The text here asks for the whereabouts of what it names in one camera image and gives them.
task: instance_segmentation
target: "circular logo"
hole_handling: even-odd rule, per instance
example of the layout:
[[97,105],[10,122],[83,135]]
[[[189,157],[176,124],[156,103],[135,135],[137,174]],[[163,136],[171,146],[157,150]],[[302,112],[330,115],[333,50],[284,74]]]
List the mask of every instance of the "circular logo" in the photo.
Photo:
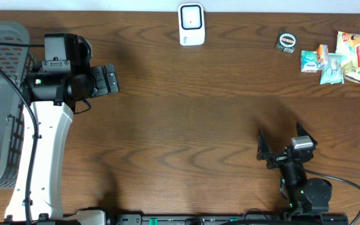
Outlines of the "circular logo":
[[280,43],[287,48],[293,47],[295,42],[295,37],[291,34],[282,34],[280,36]]

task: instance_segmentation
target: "white backdrop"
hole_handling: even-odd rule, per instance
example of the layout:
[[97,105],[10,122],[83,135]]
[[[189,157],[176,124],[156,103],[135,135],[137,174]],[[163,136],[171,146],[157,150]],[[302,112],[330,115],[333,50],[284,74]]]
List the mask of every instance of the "white backdrop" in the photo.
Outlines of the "white backdrop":
[[207,12],[360,13],[360,0],[0,0],[0,9],[171,12],[193,2]]

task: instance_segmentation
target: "wooden surface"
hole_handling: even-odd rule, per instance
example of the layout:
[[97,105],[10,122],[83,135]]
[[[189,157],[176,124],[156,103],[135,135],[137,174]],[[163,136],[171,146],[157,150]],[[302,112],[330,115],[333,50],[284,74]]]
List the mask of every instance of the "wooden surface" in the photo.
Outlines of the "wooden surface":
[[[176,13],[0,11],[0,21],[24,24],[32,43],[45,33],[83,35],[92,65],[115,65],[121,92],[92,99],[67,136],[66,213],[287,207],[279,171],[256,160],[257,133],[283,149],[296,121],[319,142],[307,168],[360,184],[360,85],[319,85],[319,73],[299,72],[301,50],[327,44],[334,52],[337,31],[360,33],[360,15],[206,13],[206,40],[196,47],[179,44]],[[294,54],[275,50],[282,30],[299,36]],[[360,192],[331,182],[331,212],[351,221]],[[0,221],[11,194],[0,191]]]

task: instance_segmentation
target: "blue package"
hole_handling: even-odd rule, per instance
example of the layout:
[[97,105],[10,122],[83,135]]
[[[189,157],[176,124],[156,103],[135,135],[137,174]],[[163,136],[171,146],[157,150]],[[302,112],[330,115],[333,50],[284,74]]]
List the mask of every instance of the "blue package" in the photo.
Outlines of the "blue package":
[[346,59],[343,54],[329,53],[329,64],[322,70],[320,84],[344,84],[343,70],[341,63]]

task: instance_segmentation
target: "gray bin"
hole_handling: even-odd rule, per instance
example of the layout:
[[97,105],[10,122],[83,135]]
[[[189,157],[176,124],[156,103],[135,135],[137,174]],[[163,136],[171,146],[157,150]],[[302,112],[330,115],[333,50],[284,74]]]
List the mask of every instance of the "gray bin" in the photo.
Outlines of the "gray bin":
[[[29,44],[26,28],[0,22],[0,42]],[[34,59],[28,47],[0,46],[0,68],[20,87]],[[13,188],[18,176],[23,143],[23,104],[0,76],[0,188]]]

